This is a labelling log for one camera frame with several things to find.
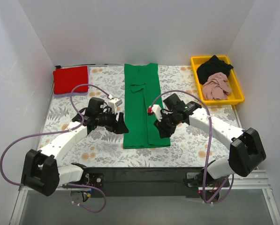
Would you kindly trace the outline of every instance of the cloth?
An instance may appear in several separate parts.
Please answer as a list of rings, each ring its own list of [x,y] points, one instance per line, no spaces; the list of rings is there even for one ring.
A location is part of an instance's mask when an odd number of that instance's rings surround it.
[[[227,76],[224,73],[215,73],[202,86],[202,93],[207,100],[225,100],[232,93]]]
[[[170,139],[159,137],[154,126],[155,116],[148,116],[147,109],[160,94],[158,65],[146,66],[125,64],[125,124],[129,129],[124,134],[123,148],[142,149],[170,146]],[[156,104],[163,108],[161,98]]]
[[[230,64],[226,64],[223,60],[219,60],[216,55],[212,56],[207,62],[203,63],[197,69],[197,76],[199,83],[202,85],[208,81],[208,78],[215,74],[222,72],[227,77],[229,76],[229,71],[234,68]]]
[[[54,96],[87,95],[88,86],[79,87],[72,94],[71,91],[77,85],[89,83],[89,72],[87,66],[56,69],[53,72]]]

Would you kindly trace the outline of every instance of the lavender cable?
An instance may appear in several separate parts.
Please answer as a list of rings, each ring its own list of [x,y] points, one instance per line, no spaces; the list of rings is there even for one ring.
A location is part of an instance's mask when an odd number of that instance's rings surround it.
[[[80,206],[80,207],[82,207],[82,208],[84,208],[84,209],[86,209],[86,210],[88,210],[90,212],[93,212],[93,213],[101,212],[105,208],[105,206],[106,206],[106,195],[99,188],[88,186],[88,185],[79,185],[79,184],[71,184],[71,183],[68,183],[68,186],[78,187],[78,188],[91,188],[91,189],[99,191],[102,194],[103,198],[104,198],[104,204],[103,204],[103,206],[99,210],[92,210],[89,207],[87,207],[87,206],[85,206],[83,204],[80,204],[79,202],[76,202],[76,201],[72,201],[72,203],[75,203],[76,205],[78,205],[78,206]]]
[[[107,92],[105,92],[104,90],[102,90],[100,87],[98,87],[98,86],[96,86],[96,85],[93,85],[93,84],[88,84],[88,83],[86,83],[86,84],[80,84],[80,85],[74,87],[74,88],[72,89],[71,93],[73,93],[73,92],[75,91],[75,89],[77,89],[77,88],[79,88],[79,87],[83,87],[83,86],[91,86],[91,87],[97,88],[98,90],[100,90],[100,91],[102,91],[103,93],[105,93],[106,96],[109,96],[109,94],[108,94]],[[83,116],[83,115],[79,112],[79,110],[75,107],[75,105],[74,105],[74,103],[73,103],[72,95],[70,95],[70,101],[71,101],[71,104],[72,104],[74,110],[75,110],[75,111],[77,112],[77,114],[80,115],[81,118],[82,118],[82,121],[81,121],[81,123],[80,123],[78,126],[72,128],[72,129],[70,129],[70,130],[46,132],[46,133],[39,133],[39,134],[33,134],[33,135],[24,136],[24,137],[21,137],[21,138],[15,140],[15,141],[13,141],[12,143],[10,143],[10,145],[7,146],[7,148],[3,151],[3,153],[2,153],[2,155],[1,155],[1,157],[0,157],[0,173],[1,173],[2,177],[3,177],[8,183],[13,184],[13,185],[17,185],[17,186],[23,186],[23,184],[13,182],[13,181],[11,181],[9,178],[7,178],[6,175],[5,175],[5,173],[4,173],[4,171],[3,171],[3,159],[4,159],[4,156],[5,156],[5,154],[7,153],[7,151],[8,151],[14,144],[16,144],[17,142],[22,141],[22,140],[24,140],[24,139],[26,139],[26,138],[30,138],[30,137],[37,137],[37,136],[43,136],[43,135],[55,135],[55,134],[67,133],[67,132],[70,132],[71,130],[78,129],[78,128],[83,124],[83,122],[84,122],[84,116]]]
[[[228,180],[228,176],[224,179],[224,181],[222,182],[222,184],[220,185],[220,187],[217,189],[217,191],[213,194],[213,196],[209,199],[209,200],[206,200],[205,198],[205,186],[206,186],[206,172],[207,172],[207,166],[209,164],[209,156],[210,156],[210,149],[211,149],[211,143],[212,143],[212,118],[211,118],[211,114],[210,114],[210,111],[209,111],[209,108],[206,106],[206,104],[200,100],[199,98],[197,98],[196,96],[186,92],[186,91],[183,91],[183,90],[169,90],[169,91],[165,91],[164,93],[160,94],[159,96],[156,97],[156,99],[153,101],[152,105],[153,106],[156,101],[163,95],[165,94],[168,94],[168,93],[171,93],[171,92],[180,92],[180,93],[184,93],[184,94],[187,94],[187,95],[190,95],[191,97],[195,98],[196,100],[198,100],[205,108],[206,110],[206,113],[208,114],[209,116],[209,122],[210,122],[210,130],[209,130],[209,142],[208,142],[208,145],[207,145],[207,151],[206,151],[206,157],[205,157],[205,164],[204,164],[204,176],[203,176],[203,181],[202,181],[202,198],[203,198],[203,201],[205,203],[211,203],[212,200],[214,199],[214,197],[216,197],[216,195],[218,194],[218,192],[223,188],[223,186],[225,185],[225,183],[227,182]],[[223,201],[227,195],[229,194],[232,186],[233,186],[233,183],[234,183],[234,175],[232,176],[232,182],[229,186],[229,189],[227,191],[227,193],[218,201],[216,202],[213,202],[213,203],[220,203],[221,201]]]

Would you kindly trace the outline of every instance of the white backdrop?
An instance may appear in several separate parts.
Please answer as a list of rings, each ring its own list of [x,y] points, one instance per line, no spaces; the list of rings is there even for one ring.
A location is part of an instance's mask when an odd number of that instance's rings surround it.
[[[254,0],[19,0],[54,65],[227,54]]]
[[[17,0],[0,0],[0,156],[15,139],[38,133],[53,83],[53,65]],[[22,141],[5,157],[7,176],[21,181],[25,154],[38,139]],[[0,225],[8,225],[18,187],[0,175]]]
[[[228,55],[245,95],[240,119],[260,133],[280,211],[280,1],[256,0]]]

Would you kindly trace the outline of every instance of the green cloth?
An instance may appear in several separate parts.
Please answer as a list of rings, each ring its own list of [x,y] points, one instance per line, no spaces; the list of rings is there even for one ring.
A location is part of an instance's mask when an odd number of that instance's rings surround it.
[[[154,126],[155,116],[148,116],[147,109],[160,95],[158,65],[132,66],[125,64],[125,124],[129,129],[124,134],[125,149],[142,149],[170,146],[170,139],[159,137]],[[162,99],[156,104],[163,108]]]

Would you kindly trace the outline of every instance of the pink cloth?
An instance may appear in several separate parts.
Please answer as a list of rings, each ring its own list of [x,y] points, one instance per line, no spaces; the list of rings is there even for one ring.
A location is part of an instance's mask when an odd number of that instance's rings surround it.
[[[206,100],[225,100],[232,93],[227,76],[224,73],[211,75],[202,86],[202,93]]]

